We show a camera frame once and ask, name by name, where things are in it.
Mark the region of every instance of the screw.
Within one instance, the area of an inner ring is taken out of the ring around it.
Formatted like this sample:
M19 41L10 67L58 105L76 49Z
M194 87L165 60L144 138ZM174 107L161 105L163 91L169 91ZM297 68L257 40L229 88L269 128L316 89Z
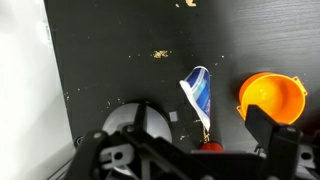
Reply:
M296 132L296 129L292 126L287 127L287 130L290 132Z
M102 134L100 132L94 133L93 138L98 139L99 137L101 137L101 135Z
M201 178L201 180L214 180L212 176L210 175L205 175Z
M128 132L133 132L134 131L134 127L133 126L128 126L127 127L127 131Z

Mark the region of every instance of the red object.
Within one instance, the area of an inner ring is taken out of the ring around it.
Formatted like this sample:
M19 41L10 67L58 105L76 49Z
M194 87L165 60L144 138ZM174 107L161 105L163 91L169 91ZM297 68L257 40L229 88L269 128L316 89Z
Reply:
M200 146L200 150L203 151L214 151L214 152L223 152L223 147L215 142L204 143Z

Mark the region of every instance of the metal bracket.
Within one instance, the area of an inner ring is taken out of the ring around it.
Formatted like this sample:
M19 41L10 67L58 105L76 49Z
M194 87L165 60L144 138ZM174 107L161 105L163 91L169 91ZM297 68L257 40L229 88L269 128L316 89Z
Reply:
M100 153L100 162L104 170L127 165L132 162L133 158L134 150L130 144L105 148Z

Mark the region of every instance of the orange plastic cup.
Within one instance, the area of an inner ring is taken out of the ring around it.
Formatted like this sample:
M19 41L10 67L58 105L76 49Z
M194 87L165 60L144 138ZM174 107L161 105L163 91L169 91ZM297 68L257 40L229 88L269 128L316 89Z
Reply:
M243 83L237 109L245 120L248 105L258 105L276 122L292 124L303 112L306 95L308 93L297 76L259 73Z

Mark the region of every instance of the dark wooden surface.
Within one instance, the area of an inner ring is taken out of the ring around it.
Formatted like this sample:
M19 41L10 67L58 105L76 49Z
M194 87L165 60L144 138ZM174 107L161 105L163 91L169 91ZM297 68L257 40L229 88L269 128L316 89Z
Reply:
M261 71L299 76L309 95L296 125L307 134L319 128L320 2L196 3L47 1L73 137L100 129L122 103L149 101L167 116L178 112L179 121L170 125L175 145L197 148L202 127L178 84L197 65L212 74L211 139L225 149L256 145L235 107L241 84ZM154 50L172 53L154 59Z

